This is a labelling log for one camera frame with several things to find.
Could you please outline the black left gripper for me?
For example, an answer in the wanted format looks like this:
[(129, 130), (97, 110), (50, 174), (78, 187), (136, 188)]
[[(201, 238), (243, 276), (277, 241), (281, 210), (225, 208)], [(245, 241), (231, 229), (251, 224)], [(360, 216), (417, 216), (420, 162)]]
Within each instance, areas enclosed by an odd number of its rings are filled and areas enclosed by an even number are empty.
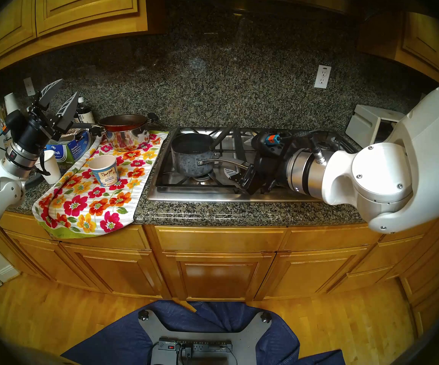
[(79, 93), (76, 91), (50, 119), (46, 117), (50, 101), (59, 91), (64, 79), (58, 79), (37, 92), (37, 101), (32, 101), (28, 111), (27, 126), (21, 134), (21, 148), (39, 151), (50, 140), (59, 140), (74, 124)]

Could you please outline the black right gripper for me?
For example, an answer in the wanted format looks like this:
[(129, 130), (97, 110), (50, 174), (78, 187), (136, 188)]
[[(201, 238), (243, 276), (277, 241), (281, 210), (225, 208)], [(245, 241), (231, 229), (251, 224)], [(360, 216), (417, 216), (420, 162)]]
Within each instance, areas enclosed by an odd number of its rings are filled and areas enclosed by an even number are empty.
[[(261, 132), (251, 131), (251, 136), (255, 137)], [(224, 167), (224, 173), (240, 190), (253, 195), (260, 190), (260, 193), (268, 193), (271, 189), (279, 185), (282, 188), (290, 188), (287, 181), (287, 163), (294, 154), (294, 150), (289, 150), (281, 158), (274, 155), (267, 156), (260, 150), (256, 151), (254, 164), (245, 167), (236, 165)]]

